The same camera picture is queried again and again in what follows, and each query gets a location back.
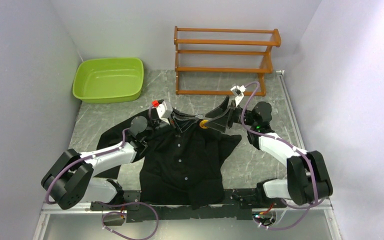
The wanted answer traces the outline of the orange wooden shoe rack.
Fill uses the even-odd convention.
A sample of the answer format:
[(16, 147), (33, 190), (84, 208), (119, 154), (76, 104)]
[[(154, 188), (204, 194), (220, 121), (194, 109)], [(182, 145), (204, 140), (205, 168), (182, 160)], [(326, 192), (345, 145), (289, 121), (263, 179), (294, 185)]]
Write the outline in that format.
[(229, 95), (227, 90), (186, 90), (182, 73), (254, 74), (259, 83), (257, 96), (267, 94), (265, 75), (274, 72), (272, 50), (282, 45), (274, 29), (231, 29), (174, 27), (175, 93), (177, 95)]

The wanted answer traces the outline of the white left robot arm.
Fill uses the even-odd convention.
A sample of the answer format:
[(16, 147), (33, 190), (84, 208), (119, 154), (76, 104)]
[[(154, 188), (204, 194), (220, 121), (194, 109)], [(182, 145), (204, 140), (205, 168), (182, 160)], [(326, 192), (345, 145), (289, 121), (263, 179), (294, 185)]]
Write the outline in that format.
[(102, 174), (145, 157), (149, 142), (175, 130), (186, 130), (201, 122), (201, 114), (177, 110), (146, 110), (121, 123), (120, 140), (90, 152), (64, 151), (41, 180), (45, 202), (68, 210), (78, 203), (92, 202), (117, 210), (125, 205), (125, 192), (117, 180)]

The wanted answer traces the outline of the black button shirt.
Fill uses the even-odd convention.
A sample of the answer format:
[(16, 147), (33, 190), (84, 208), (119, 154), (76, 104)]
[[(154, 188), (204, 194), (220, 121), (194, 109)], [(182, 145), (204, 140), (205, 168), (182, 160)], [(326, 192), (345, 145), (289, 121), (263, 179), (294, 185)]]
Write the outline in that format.
[(221, 167), (241, 142), (194, 124), (180, 136), (169, 131), (148, 141), (139, 173), (141, 200), (160, 205), (218, 204), (225, 198)]

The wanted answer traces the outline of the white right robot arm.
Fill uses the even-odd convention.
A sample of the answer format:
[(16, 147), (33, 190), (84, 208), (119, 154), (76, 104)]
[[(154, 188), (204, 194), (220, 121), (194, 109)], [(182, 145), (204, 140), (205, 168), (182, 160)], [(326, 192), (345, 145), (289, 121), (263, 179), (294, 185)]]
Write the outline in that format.
[(204, 126), (225, 133), (234, 123), (246, 127), (247, 139), (286, 167), (285, 179), (267, 179), (257, 183), (255, 202), (262, 208), (280, 199), (296, 205), (316, 204), (333, 194), (333, 186), (323, 155), (292, 145), (272, 130), (272, 106), (258, 102), (252, 110), (243, 109), (235, 100), (225, 97), (215, 109), (205, 114)]

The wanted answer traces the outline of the aluminium table edge rail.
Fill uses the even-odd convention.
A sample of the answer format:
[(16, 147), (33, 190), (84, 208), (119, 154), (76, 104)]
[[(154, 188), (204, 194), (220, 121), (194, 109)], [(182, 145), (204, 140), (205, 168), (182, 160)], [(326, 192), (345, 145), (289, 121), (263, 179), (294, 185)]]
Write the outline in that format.
[[(289, 114), (289, 118), (291, 120), (291, 124), (292, 124), (292, 128), (293, 128), (293, 131), (295, 134), (295, 138), (298, 142), (298, 146), (302, 149), (306, 149), (306, 146), (304, 144), (304, 141), (303, 141), (303, 138), (301, 135), (301, 131), (300, 131), (299, 126), (298, 126), (296, 115), (295, 115), (294, 110), (293, 110), (292, 102), (291, 102), (288, 90), (286, 88), (286, 83), (285, 83), (285, 79), (284, 79), (284, 70), (277, 70), (275, 73), (276, 73), (276, 76), (278, 77), (278, 79), (281, 83), (281, 86), (282, 86), (282, 91), (283, 91), (283, 94), (285, 96), (285, 102), (287, 105), (286, 108), (287, 108), (287, 111)], [(323, 201), (323, 203), (321, 203), (318, 206), (323, 209), (331, 238), (333, 240), (342, 240), (343, 237), (341, 235), (340, 228), (339, 228), (339, 225), (337, 223), (337, 219), (336, 219), (336, 216), (334, 213), (334, 208), (333, 208), (331, 199), (328, 197), (326, 200)]]

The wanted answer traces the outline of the green plastic basin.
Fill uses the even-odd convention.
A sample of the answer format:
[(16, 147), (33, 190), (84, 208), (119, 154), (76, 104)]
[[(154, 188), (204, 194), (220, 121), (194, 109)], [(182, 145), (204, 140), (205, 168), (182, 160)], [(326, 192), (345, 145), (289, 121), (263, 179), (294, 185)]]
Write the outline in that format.
[(82, 62), (72, 94), (84, 103), (110, 104), (138, 99), (144, 85), (144, 64), (137, 57), (110, 57)]

